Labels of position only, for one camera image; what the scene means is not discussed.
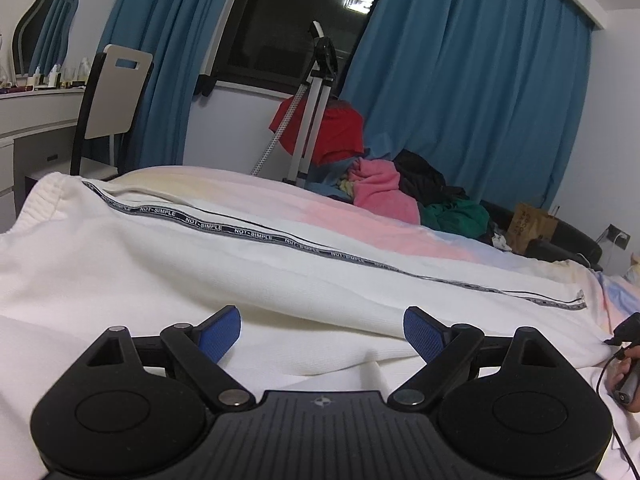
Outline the person right hand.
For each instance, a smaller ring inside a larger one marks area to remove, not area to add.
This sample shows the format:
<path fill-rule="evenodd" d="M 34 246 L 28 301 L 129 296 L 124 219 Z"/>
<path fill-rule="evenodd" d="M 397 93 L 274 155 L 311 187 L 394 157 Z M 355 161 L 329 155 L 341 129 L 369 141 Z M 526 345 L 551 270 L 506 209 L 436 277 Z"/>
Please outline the person right hand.
<path fill-rule="evenodd" d="M 639 347 L 627 348 L 623 359 L 608 374 L 608 393 L 628 412 L 639 411 Z"/>

